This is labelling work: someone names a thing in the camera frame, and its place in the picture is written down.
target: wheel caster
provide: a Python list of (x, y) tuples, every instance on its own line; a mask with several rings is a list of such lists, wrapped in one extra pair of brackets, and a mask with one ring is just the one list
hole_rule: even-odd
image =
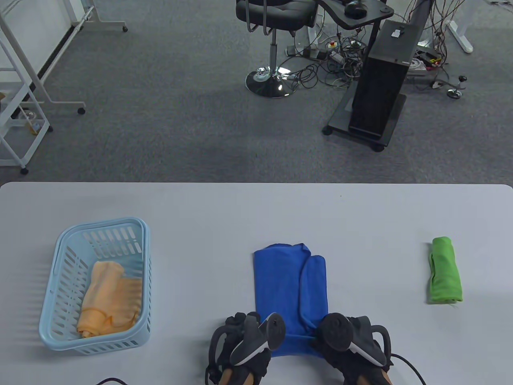
[(385, 149), (385, 146), (382, 144), (371, 144), (370, 148), (374, 152), (382, 152)]
[(458, 89), (448, 89), (447, 90), (447, 96), (451, 99), (459, 99), (462, 96), (462, 93)]
[(333, 133), (333, 128), (331, 128), (331, 127), (326, 126), (326, 127), (324, 127), (324, 128), (322, 129), (322, 134), (323, 134), (323, 135), (329, 136), (329, 135), (331, 135), (332, 133)]

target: blue towel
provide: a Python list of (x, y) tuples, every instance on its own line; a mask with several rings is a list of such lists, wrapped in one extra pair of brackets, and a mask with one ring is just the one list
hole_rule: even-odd
[(304, 245), (274, 244), (254, 253), (256, 311), (279, 313), (287, 328), (273, 356), (308, 354), (315, 329), (328, 314), (326, 262)]

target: cloth towel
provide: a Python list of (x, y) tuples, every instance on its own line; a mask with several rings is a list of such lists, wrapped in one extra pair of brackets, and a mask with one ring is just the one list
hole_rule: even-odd
[(124, 332), (137, 322), (142, 303), (142, 280), (123, 278), (124, 272), (116, 262), (94, 264), (76, 327), (82, 337)]
[(433, 239), (431, 255), (431, 282), (429, 286), (431, 303), (456, 303), (463, 301), (460, 273), (452, 242), (447, 237)]
[(254, 253), (256, 311), (276, 312), (286, 325), (285, 341), (273, 356), (319, 356), (310, 345), (328, 314), (326, 262), (304, 244), (274, 244)]

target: desk leg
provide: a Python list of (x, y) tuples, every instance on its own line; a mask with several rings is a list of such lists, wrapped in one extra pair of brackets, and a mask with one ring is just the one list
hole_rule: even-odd
[(94, 30), (94, 31), (102, 31), (102, 30), (108, 30), (112, 28), (119, 28), (121, 27), (123, 32), (127, 32), (128, 28), (125, 22), (105, 22), (102, 19), (100, 19), (100, 16), (98, 15), (98, 10), (96, 7), (96, 4), (94, 0), (90, 0), (91, 7), (89, 10), (91, 10), (91, 14), (86, 17), (85, 23), (72, 23), (73, 26), (77, 26), (78, 24), (81, 25), (81, 27), (86, 27), (87, 29)]
[(459, 19), (460, 22), (456, 23), (454, 20), (452, 20), (447, 23), (449, 31), (451, 31), (458, 44), (466, 53), (472, 53), (474, 51), (474, 47), (468, 41), (467, 37), (465, 36), (465, 32), (467, 31), (468, 26), (472, 24), (472, 19), (474, 18), (474, 14), (476, 13), (480, 2), (481, 0), (466, 1), (462, 6), (463, 10), (461, 18)]

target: black desk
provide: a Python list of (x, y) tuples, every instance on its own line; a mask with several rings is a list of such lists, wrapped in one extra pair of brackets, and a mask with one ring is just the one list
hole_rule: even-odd
[[(370, 34), (369, 43), (364, 55), (364, 65), (367, 59), (367, 55), (372, 48), (372, 45), (376, 41), (378, 31), (380, 29), (380, 22), (383, 19), (393, 16), (394, 10), (386, 5), (386, 0), (362, 0), (362, 3), (367, 7), (367, 16), (364, 18), (355, 20), (348, 18), (344, 14), (345, 6), (339, 0), (316, 0), (319, 6), (324, 8), (331, 18), (343, 29), (351, 30), (365, 25), (373, 24), (372, 32)], [(358, 83), (353, 81), (351, 86), (346, 91), (337, 109), (331, 116), (326, 127), (323, 128), (322, 133), (324, 135), (331, 135), (333, 131), (337, 131), (343, 134), (347, 134), (352, 138), (360, 141), (364, 141), (370, 144), (371, 148), (376, 152), (381, 152), (385, 149), (390, 141), (393, 130), (396, 127), (397, 120), (403, 108), (406, 96), (399, 95), (394, 106), (392, 116), (390, 116), (389, 122), (386, 126), (385, 132), (380, 138), (372, 135), (367, 135), (364, 132), (349, 129), (349, 122), (352, 115), (352, 101), (356, 91)]]
[(393, 16), (393, 9), (379, 0), (362, 0), (367, 7), (367, 16), (358, 20), (348, 18), (344, 14), (345, 6), (339, 0), (316, 0), (317, 4), (324, 8), (328, 15), (343, 29), (355, 29), (364, 25), (379, 22)]

